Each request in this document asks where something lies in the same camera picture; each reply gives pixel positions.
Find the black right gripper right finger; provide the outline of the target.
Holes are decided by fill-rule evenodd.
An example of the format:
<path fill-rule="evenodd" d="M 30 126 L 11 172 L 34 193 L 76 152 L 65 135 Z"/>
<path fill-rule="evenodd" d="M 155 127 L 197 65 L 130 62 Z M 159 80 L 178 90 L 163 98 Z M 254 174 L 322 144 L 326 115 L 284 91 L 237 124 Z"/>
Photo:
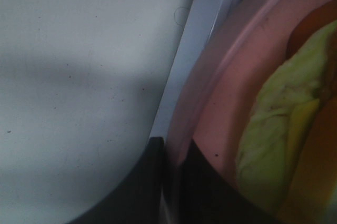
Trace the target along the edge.
<path fill-rule="evenodd" d="M 181 178 L 181 223 L 280 223 L 244 199 L 191 142 Z"/>

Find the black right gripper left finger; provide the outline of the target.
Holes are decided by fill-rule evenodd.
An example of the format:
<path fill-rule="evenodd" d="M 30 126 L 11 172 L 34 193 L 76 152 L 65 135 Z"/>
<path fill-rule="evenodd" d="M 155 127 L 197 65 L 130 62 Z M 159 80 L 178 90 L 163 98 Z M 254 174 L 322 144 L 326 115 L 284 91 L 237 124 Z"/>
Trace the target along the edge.
<path fill-rule="evenodd" d="M 71 223 L 159 223 L 164 139 L 152 137 L 126 178 Z"/>

